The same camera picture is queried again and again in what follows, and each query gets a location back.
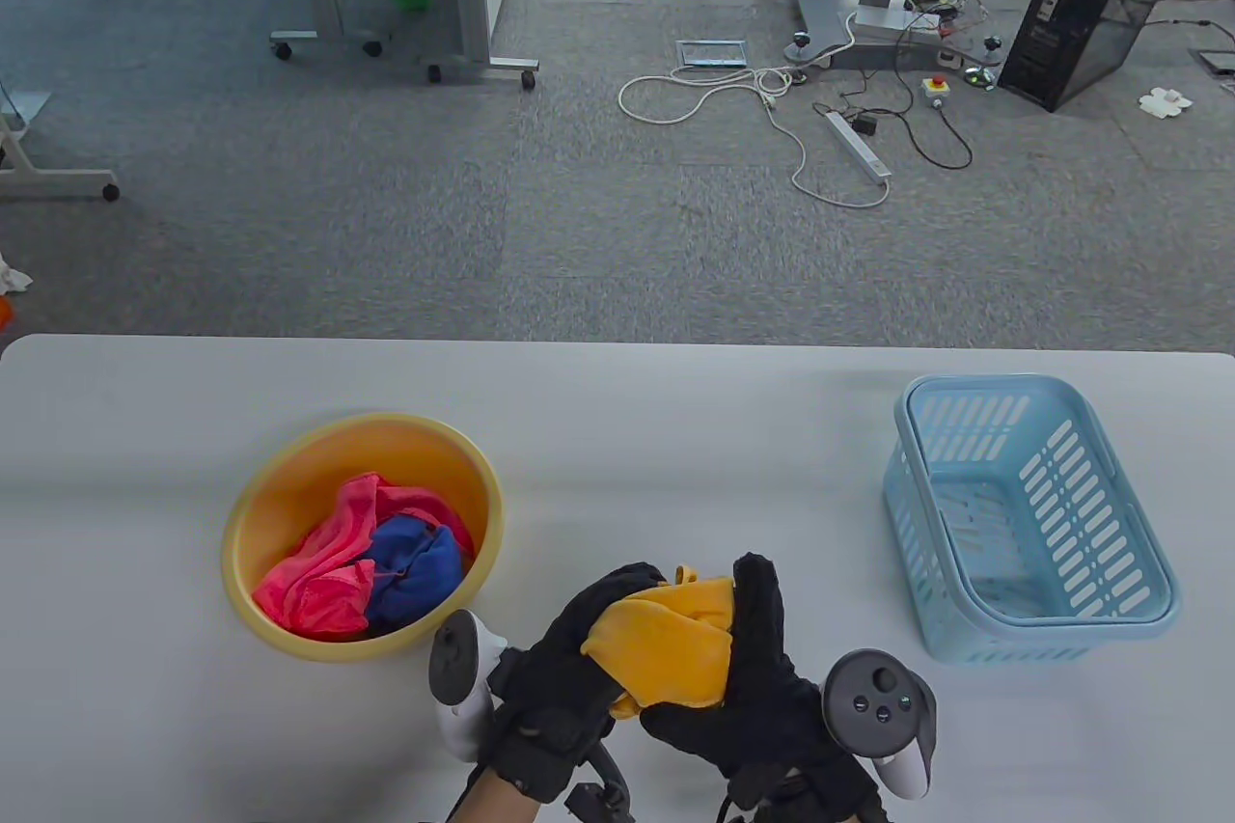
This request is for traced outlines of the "person's left hand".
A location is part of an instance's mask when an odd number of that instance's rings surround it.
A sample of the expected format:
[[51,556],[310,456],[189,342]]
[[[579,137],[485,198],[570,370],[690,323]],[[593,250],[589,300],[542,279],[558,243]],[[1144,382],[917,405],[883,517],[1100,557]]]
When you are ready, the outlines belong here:
[[513,660],[500,706],[482,739],[478,760],[498,779],[553,804],[576,767],[610,730],[622,688],[582,648],[606,608],[662,585],[647,562],[626,563],[592,582],[564,604],[538,643]]

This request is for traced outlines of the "person's right hand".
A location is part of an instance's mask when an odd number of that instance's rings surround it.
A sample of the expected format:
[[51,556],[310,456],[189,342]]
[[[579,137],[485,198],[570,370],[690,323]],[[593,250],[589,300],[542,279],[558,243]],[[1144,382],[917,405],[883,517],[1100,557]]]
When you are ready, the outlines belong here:
[[657,704],[640,714],[655,739],[701,758],[727,780],[727,800],[755,822],[885,822],[878,783],[839,746],[815,682],[785,655],[776,565],[734,563],[735,615],[722,702]]

